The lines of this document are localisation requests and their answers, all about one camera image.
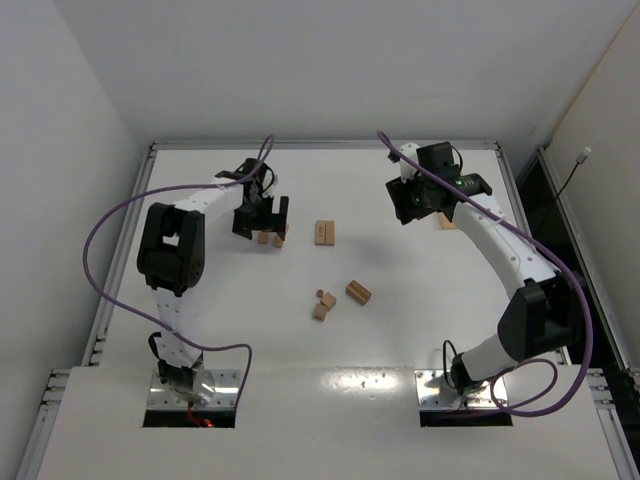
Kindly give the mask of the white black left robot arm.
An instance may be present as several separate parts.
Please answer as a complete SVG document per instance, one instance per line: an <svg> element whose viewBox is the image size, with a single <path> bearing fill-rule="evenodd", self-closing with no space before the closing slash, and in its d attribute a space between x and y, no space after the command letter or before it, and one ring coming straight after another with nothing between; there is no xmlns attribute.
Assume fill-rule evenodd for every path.
<svg viewBox="0 0 640 480"><path fill-rule="evenodd" d="M229 184L209 184L177 202L152 204L137 255L137 269L153 293L159 320L168 326L149 340L160 381L194 403L213 391L205 385L212 376L203 366L204 350L185 341L195 325L191 309L205 271L207 230L229 214L231 232L248 240L266 233L284 241L288 230L289 198L281 197L279 209L273 210L277 175L270 166L248 158L216 177Z"/></svg>

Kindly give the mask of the wood block with engraved text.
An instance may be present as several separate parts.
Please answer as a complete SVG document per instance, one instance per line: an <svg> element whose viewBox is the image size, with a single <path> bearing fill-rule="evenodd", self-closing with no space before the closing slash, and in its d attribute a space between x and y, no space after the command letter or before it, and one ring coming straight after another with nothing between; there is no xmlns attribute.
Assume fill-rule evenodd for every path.
<svg viewBox="0 0 640 480"><path fill-rule="evenodd" d="M316 245L326 244L326 221L325 220L317 220L315 222L314 238L315 238Z"/></svg>

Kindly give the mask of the wood block numbered 30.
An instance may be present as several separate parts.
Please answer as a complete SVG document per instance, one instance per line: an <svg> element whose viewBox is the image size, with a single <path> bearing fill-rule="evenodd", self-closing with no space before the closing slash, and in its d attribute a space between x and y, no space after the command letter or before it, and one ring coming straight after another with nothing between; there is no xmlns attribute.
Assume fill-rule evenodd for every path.
<svg viewBox="0 0 640 480"><path fill-rule="evenodd" d="M258 243L261 245L271 243L274 248L281 249L284 245L284 240L276 233L263 231L258 234Z"/></svg>

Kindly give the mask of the plain light wood block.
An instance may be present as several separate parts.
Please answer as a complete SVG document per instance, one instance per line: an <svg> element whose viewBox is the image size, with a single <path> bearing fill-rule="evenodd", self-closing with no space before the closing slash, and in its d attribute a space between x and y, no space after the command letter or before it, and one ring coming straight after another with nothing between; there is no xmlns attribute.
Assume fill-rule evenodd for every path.
<svg viewBox="0 0 640 480"><path fill-rule="evenodd" d="M335 222L333 220L327 220L325 222L325 245L335 245Z"/></svg>

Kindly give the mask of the transparent amber plastic box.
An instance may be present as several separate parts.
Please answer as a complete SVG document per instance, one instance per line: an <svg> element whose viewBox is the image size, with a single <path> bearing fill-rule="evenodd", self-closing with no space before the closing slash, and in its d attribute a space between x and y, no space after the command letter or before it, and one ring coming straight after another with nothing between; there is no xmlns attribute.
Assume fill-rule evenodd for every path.
<svg viewBox="0 0 640 480"><path fill-rule="evenodd" d="M450 221L443 213L440 213L438 216L439 225L442 230L456 230L457 226Z"/></svg>

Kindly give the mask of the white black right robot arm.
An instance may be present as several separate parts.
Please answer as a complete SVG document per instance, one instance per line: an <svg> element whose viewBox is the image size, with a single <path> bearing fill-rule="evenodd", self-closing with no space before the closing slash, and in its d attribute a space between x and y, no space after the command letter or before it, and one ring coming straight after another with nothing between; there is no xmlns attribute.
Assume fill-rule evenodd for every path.
<svg viewBox="0 0 640 480"><path fill-rule="evenodd" d="M462 156L450 143L390 147L388 158L400 166L399 177L386 184L397 219L408 224L444 215L473 242L509 298L495 334L454 356L448 377L458 393L592 336L581 277L505 220L489 183L464 173Z"/></svg>

